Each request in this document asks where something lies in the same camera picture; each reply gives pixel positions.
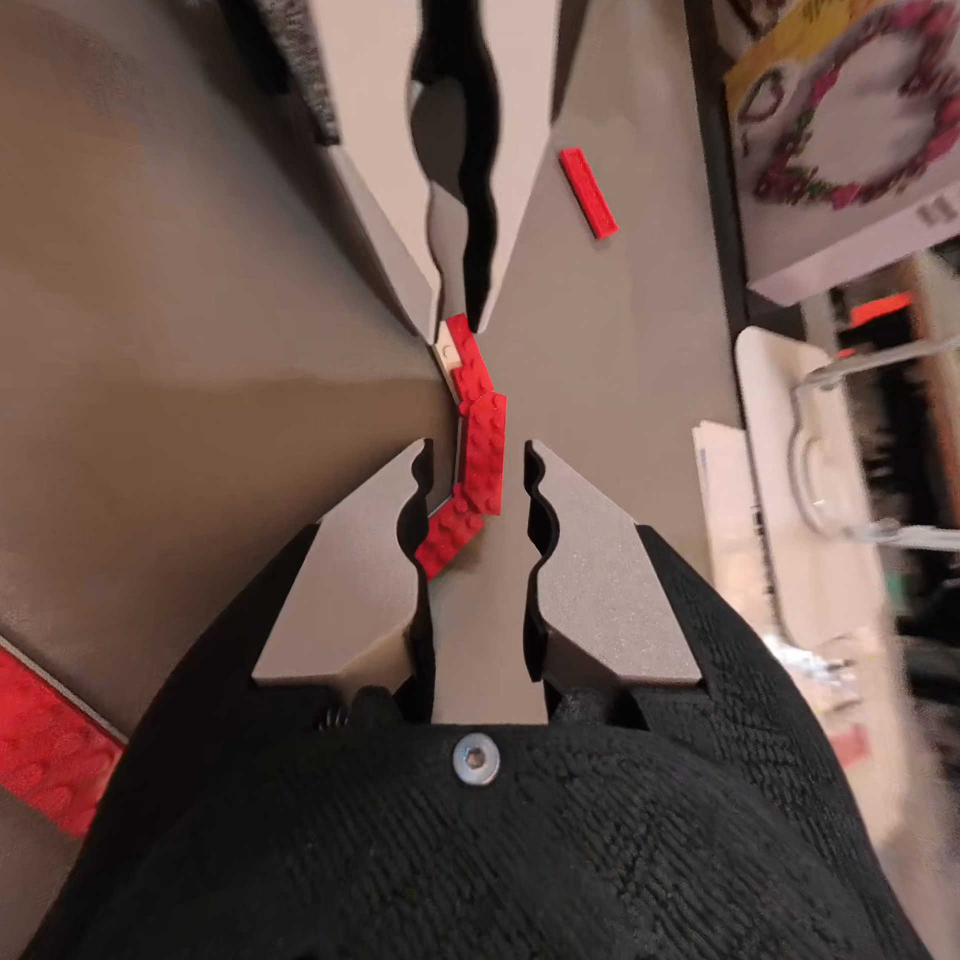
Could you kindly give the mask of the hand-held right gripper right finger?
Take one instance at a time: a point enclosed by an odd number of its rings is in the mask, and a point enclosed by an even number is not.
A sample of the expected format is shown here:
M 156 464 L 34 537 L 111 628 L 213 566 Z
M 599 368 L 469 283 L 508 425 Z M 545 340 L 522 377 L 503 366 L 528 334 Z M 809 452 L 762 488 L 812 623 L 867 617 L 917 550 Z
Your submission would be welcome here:
M 524 447 L 525 666 L 550 688 L 693 688 L 702 673 L 629 512 L 538 439 Z

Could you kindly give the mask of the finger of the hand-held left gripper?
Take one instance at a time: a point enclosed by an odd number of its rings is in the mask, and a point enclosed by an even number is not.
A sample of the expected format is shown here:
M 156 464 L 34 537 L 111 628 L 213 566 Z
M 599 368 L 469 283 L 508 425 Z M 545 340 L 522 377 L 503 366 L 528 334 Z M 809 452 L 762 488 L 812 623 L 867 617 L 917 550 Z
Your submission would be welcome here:
M 314 1 L 311 15 L 339 131 L 329 162 L 401 316 L 436 343 L 441 320 L 465 307 L 467 212 L 417 149 L 446 161 L 459 107 L 451 84 L 426 93 L 414 78 L 423 3 Z
M 420 2 L 414 78 L 462 94 L 455 172 L 465 211 L 465 315 L 472 332 L 493 317 L 551 134 L 560 31 L 557 1 Z

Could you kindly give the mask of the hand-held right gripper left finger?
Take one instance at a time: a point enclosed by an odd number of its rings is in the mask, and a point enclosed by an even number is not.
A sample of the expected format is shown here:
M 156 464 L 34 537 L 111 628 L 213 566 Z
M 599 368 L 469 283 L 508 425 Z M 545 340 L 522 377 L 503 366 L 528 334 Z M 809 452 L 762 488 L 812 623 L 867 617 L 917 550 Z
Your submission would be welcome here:
M 252 669 L 258 685 L 396 693 L 414 676 L 423 583 L 402 520 L 414 509 L 419 529 L 432 480 L 433 442 L 416 439 L 321 518 Z

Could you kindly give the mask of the curved red lego brick assembly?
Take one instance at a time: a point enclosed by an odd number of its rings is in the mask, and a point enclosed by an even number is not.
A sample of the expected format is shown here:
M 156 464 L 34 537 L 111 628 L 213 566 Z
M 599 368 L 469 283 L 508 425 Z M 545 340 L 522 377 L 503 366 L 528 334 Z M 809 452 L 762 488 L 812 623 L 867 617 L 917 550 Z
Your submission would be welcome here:
M 433 351 L 459 417 L 451 493 L 429 517 L 415 558 L 433 580 L 502 508 L 507 397 L 495 389 L 468 317 L 438 325 Z

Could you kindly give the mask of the flat red lego plate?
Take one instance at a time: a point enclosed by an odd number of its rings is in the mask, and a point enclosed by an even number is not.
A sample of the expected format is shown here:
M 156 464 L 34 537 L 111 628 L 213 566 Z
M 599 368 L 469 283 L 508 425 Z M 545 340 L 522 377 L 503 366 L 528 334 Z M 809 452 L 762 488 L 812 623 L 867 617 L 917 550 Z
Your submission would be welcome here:
M 606 240 L 618 232 L 618 223 L 580 147 L 559 150 L 558 162 L 594 238 Z

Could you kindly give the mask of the long red lego brick assembly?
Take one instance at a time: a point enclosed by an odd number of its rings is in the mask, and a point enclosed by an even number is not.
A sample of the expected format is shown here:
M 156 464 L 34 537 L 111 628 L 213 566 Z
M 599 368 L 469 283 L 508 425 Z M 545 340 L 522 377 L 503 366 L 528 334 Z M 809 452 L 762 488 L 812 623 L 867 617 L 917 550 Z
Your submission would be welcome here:
M 126 739 L 1 639 L 1 785 L 73 839 L 94 819 Z

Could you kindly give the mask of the white paper sheet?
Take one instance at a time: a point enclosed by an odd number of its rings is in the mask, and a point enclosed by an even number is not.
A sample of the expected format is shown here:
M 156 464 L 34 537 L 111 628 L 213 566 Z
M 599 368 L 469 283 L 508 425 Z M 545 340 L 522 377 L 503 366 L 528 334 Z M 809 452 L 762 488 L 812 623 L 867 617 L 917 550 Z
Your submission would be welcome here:
M 778 645 L 783 635 L 746 433 L 703 420 L 692 438 L 714 588 L 764 642 Z

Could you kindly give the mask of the white rounded board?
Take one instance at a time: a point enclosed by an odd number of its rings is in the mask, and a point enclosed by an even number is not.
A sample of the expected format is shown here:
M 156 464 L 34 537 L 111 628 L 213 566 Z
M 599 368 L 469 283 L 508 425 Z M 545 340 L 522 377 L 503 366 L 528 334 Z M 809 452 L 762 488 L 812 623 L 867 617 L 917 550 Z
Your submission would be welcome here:
M 831 362 L 819 347 L 751 326 L 737 338 L 735 361 L 778 612 L 790 640 L 817 650 L 846 637 L 895 634 L 877 546 L 813 531 L 794 500 L 788 455 L 797 428 L 792 387 Z M 816 420 L 838 464 L 844 502 L 856 523 L 871 505 L 845 386 L 819 392 Z

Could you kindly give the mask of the clear glass mug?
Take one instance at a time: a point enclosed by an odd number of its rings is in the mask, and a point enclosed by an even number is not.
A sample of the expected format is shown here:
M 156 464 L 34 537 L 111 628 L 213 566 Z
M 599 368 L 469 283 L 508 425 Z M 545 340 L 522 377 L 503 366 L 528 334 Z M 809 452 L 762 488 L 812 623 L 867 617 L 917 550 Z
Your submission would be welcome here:
M 804 522 L 821 537 L 854 544 L 956 554 L 959 533 L 930 525 L 902 525 L 885 518 L 857 523 L 849 516 L 831 443 L 816 419 L 807 420 L 813 398 L 833 392 L 853 375 L 956 352 L 957 335 L 942 341 L 918 340 L 872 353 L 836 359 L 820 366 L 791 389 L 797 428 L 791 438 L 788 469 L 793 498 Z

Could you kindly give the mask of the white box with wreath print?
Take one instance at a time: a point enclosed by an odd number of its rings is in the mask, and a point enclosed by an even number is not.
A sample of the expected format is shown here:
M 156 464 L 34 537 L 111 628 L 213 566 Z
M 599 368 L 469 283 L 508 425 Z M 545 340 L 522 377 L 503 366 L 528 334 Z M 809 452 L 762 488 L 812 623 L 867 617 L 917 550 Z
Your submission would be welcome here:
M 959 3 L 797 2 L 726 74 L 750 290 L 793 306 L 959 230 Z

